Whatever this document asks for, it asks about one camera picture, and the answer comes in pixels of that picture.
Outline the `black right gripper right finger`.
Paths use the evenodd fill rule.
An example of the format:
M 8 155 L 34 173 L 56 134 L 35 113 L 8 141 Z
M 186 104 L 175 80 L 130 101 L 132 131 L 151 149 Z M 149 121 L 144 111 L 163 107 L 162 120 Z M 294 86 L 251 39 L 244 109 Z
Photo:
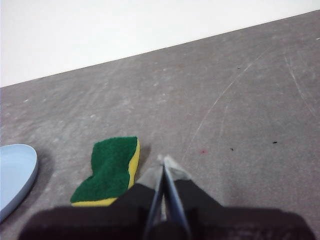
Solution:
M 276 208 L 223 206 L 167 155 L 166 170 L 195 240 L 313 240 L 315 234 L 298 214 Z

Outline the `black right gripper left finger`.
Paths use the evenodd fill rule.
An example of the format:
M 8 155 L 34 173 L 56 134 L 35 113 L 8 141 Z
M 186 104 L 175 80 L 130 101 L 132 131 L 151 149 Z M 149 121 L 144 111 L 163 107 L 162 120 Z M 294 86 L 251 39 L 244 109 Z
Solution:
M 33 215 L 20 240 L 163 240 L 165 228 L 149 219 L 164 157 L 110 206 L 56 207 Z

